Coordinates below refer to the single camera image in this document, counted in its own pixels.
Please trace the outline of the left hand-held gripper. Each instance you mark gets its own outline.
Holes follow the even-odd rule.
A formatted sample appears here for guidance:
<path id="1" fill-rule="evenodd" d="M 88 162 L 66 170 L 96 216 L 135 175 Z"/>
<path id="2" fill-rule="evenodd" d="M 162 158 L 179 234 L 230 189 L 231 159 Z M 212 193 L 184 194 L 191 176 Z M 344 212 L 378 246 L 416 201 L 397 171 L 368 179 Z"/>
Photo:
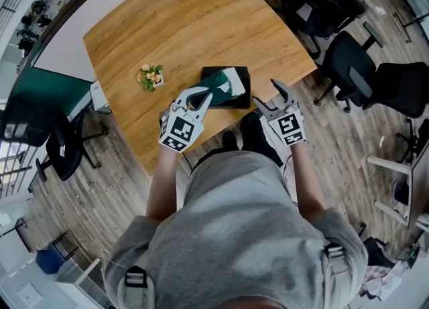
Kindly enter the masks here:
<path id="1" fill-rule="evenodd" d="M 159 144 L 183 152 L 188 149 L 202 133 L 202 120 L 210 107 L 213 93 L 209 92 L 197 108 L 189 107 L 189 100 L 209 91 L 205 86 L 194 86 L 183 90 L 168 110 L 161 114 Z"/>

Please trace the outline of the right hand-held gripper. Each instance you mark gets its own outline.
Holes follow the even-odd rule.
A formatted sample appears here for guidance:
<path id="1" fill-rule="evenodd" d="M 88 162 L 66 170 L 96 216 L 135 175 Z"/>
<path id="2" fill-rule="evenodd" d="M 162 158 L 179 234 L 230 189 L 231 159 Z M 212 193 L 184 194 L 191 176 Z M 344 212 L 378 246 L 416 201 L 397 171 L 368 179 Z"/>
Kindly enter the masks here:
<path id="1" fill-rule="evenodd" d="M 286 146 L 290 147 L 305 141 L 304 117 L 298 108 L 294 91 L 280 80 L 271 79 L 270 81 L 284 100 L 282 105 L 284 110 L 281 111 L 278 107 L 272 109 L 255 96 L 252 96 L 253 102 Z"/>

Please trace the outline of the green tissue pack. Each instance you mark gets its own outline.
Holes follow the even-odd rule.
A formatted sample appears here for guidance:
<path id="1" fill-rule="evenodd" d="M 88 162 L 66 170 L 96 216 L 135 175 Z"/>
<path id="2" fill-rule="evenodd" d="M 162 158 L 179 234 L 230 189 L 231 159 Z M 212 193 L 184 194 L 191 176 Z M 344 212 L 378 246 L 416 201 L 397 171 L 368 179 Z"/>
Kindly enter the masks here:
<path id="1" fill-rule="evenodd" d="M 205 86 L 213 93 L 210 103 L 217 105 L 245 93 L 242 82 L 235 70 L 235 67 L 227 67 L 211 76 L 201 80 L 194 86 Z"/>

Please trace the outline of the black leather box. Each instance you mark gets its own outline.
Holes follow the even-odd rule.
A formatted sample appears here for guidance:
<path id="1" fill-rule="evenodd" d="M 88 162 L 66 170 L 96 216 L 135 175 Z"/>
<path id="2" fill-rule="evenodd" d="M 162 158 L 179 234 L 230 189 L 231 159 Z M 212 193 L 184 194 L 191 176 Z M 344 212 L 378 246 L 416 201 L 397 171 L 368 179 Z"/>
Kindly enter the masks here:
<path id="1" fill-rule="evenodd" d="M 202 68 L 200 80 L 226 68 L 227 66 L 205 66 Z M 245 66 L 235 66 L 235 70 L 242 82 L 245 93 L 235 99 L 230 99 L 217 105 L 211 104 L 210 109 L 249 109 L 251 107 L 251 77 L 249 71 Z"/>

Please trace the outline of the person's left forearm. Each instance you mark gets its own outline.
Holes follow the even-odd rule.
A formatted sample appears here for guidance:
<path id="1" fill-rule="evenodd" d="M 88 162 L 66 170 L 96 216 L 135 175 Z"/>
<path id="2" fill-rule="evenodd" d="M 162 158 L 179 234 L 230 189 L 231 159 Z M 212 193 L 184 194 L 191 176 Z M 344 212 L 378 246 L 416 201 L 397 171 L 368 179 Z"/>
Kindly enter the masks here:
<path id="1" fill-rule="evenodd" d="M 161 145 L 145 214 L 157 225 L 177 211 L 176 166 L 176 152 Z"/>

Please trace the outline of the person's right forearm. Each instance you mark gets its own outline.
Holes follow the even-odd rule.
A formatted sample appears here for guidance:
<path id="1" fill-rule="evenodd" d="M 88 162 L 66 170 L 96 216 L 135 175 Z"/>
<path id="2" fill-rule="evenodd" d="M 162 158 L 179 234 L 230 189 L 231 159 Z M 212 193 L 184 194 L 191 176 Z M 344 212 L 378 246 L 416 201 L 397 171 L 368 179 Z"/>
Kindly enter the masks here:
<path id="1" fill-rule="evenodd" d="M 291 152 L 298 210 L 308 222 L 312 223 L 327 209 L 324 194 L 312 167 L 306 143 L 301 141 L 292 145 Z"/>

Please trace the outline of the black trousers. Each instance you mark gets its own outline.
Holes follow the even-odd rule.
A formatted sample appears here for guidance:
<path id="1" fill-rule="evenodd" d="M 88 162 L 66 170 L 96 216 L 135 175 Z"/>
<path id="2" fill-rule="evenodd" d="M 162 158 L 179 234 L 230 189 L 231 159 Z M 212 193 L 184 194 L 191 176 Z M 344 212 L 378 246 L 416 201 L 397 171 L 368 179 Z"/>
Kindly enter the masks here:
<path id="1" fill-rule="evenodd" d="M 239 130 L 243 140 L 241 151 L 260 153 L 272 160 L 277 166 L 282 167 L 282 159 L 278 155 L 277 151 L 267 142 L 267 138 L 261 124 L 261 116 L 261 111 L 256 109 L 242 118 L 239 125 Z M 239 150 L 237 138 L 232 131 L 226 131 L 223 134 L 221 144 L 221 152 Z"/>

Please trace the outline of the potted flower plant white pot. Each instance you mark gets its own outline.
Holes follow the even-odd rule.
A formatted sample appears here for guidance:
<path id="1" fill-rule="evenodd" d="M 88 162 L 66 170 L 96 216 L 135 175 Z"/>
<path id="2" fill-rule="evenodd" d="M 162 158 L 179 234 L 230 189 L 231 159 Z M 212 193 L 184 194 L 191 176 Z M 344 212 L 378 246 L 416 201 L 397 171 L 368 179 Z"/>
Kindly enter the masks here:
<path id="1" fill-rule="evenodd" d="M 161 64 L 144 64 L 137 72 L 137 83 L 144 91 L 154 92 L 164 84 L 163 69 Z"/>

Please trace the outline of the black headrest office chair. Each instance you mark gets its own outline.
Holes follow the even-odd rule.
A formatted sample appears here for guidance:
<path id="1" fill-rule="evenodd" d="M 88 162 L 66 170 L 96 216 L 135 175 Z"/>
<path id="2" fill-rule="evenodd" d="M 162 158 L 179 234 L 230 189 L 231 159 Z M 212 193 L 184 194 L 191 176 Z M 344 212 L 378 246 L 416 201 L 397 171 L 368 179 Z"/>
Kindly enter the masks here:
<path id="1" fill-rule="evenodd" d="M 351 104 L 362 107 L 372 96 L 373 89 L 369 83 L 376 73 L 376 65 L 367 51 L 373 44 L 382 48 L 383 39 L 368 22 L 364 22 L 363 27 L 369 37 L 362 45 L 346 31 L 341 31 L 330 43 L 322 64 L 318 65 L 330 84 L 320 98 L 314 100 L 316 106 L 334 87 L 339 88 L 335 97 L 346 103 L 344 111 L 347 113 L 351 111 Z"/>

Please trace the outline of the white drawer cabinet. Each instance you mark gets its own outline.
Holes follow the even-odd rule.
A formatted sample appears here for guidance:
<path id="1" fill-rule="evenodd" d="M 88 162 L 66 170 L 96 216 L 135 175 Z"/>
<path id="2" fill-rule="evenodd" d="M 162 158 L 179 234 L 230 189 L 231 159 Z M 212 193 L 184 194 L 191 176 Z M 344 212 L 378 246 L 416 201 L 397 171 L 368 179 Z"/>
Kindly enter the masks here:
<path id="1" fill-rule="evenodd" d="M 110 114 L 111 108 L 107 101 L 107 98 L 100 86 L 99 81 L 95 81 L 90 86 L 90 96 L 95 111 L 104 114 Z"/>

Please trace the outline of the grey t-shirt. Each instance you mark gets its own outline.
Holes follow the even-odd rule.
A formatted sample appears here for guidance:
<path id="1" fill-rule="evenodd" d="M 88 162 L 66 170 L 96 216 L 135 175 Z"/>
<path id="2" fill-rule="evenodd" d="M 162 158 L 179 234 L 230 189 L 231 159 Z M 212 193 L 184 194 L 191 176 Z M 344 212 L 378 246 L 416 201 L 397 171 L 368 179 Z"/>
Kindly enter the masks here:
<path id="1" fill-rule="evenodd" d="M 343 309 L 361 288 L 367 251 L 337 209 L 304 219 L 269 158 L 231 151 L 193 171 L 170 218 L 138 216 L 128 226 L 103 265 L 115 307 L 124 307 L 125 273 L 140 260 L 156 309 L 213 309 L 240 297 Z"/>

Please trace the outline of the wooden table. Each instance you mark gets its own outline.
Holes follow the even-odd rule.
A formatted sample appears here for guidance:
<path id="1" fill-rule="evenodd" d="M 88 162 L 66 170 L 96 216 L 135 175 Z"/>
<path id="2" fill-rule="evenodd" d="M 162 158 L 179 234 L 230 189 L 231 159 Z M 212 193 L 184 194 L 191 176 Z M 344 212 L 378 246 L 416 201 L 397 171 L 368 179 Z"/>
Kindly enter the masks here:
<path id="1" fill-rule="evenodd" d="M 53 35 L 38 56 L 37 68 L 78 78 L 97 79 L 84 44 L 84 36 L 125 0 L 83 0 Z"/>

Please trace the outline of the green partition panel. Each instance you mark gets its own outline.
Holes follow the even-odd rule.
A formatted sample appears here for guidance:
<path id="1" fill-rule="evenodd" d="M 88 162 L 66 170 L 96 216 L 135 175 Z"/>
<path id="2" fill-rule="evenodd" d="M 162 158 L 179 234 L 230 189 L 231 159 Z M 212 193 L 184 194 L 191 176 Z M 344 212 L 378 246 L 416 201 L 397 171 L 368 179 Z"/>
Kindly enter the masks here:
<path id="1" fill-rule="evenodd" d="M 19 96 L 42 111 L 61 111 L 71 114 L 90 90 L 92 82 L 25 67 L 13 85 L 10 98 Z"/>

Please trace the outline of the black bag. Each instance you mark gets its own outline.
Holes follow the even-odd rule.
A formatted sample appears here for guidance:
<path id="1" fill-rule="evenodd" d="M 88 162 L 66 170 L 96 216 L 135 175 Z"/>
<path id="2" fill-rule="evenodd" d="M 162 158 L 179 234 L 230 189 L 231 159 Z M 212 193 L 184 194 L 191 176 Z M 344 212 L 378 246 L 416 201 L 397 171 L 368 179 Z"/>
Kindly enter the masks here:
<path id="1" fill-rule="evenodd" d="M 369 237 L 363 242 L 367 254 L 368 254 L 368 266 L 379 266 L 392 269 L 395 263 L 392 262 L 385 256 L 384 247 L 387 243 L 384 243 L 378 238 Z"/>

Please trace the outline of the black metal stool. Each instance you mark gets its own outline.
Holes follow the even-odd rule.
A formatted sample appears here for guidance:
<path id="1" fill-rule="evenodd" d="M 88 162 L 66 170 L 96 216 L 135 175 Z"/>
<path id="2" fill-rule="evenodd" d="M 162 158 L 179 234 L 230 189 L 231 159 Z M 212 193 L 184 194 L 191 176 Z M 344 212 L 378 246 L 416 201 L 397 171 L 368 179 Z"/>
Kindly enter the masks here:
<path id="1" fill-rule="evenodd" d="M 70 260 L 78 251 L 78 245 L 72 240 L 69 232 L 63 232 L 50 242 L 50 245 L 56 250 L 64 261 Z"/>

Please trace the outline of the crumpled white cloth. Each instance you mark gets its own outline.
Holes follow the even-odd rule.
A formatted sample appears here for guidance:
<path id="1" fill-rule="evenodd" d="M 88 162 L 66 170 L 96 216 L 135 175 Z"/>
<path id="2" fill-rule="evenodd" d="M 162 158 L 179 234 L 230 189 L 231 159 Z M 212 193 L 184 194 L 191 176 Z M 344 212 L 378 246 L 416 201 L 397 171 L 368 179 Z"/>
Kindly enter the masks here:
<path id="1" fill-rule="evenodd" d="M 406 261 L 399 261 L 392 268 L 367 266 L 359 295 L 379 302 L 386 300 L 411 270 Z"/>

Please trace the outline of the white shelf unit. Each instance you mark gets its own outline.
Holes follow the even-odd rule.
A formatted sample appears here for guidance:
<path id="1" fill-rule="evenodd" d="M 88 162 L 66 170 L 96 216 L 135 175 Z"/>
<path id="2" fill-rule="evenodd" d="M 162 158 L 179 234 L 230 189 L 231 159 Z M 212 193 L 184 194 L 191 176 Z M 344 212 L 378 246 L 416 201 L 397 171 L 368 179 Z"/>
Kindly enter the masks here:
<path id="1" fill-rule="evenodd" d="M 55 281 L 61 291 L 76 305 L 76 309 L 111 309 L 104 288 L 94 281 L 101 260 L 96 258 L 86 269 L 77 263 L 60 271 Z"/>

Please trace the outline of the blue chair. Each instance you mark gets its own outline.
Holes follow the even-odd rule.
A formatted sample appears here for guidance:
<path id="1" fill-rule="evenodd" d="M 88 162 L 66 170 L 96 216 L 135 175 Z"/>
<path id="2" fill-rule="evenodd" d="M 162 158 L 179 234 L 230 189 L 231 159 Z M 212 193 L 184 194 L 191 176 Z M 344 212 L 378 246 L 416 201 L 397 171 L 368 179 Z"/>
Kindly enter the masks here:
<path id="1" fill-rule="evenodd" d="M 65 262 L 64 256 L 53 245 L 48 245 L 36 254 L 36 263 L 46 275 L 58 273 Z"/>

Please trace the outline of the white frame desk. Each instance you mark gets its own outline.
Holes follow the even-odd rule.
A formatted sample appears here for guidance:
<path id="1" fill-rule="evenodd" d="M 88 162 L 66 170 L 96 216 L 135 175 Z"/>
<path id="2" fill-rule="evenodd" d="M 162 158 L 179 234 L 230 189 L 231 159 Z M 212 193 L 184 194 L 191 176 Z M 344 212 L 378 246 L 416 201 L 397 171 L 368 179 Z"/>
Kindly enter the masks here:
<path id="1" fill-rule="evenodd" d="M 375 201 L 374 205 L 385 214 L 407 226 L 416 225 L 418 228 L 429 234 L 429 224 L 425 225 L 418 219 L 424 214 L 424 209 L 429 206 L 429 140 L 411 166 L 399 164 L 375 156 L 367 156 L 369 164 L 381 166 L 388 170 L 399 172 L 408 177 L 408 215 L 404 216 L 393 208 L 380 201 Z"/>

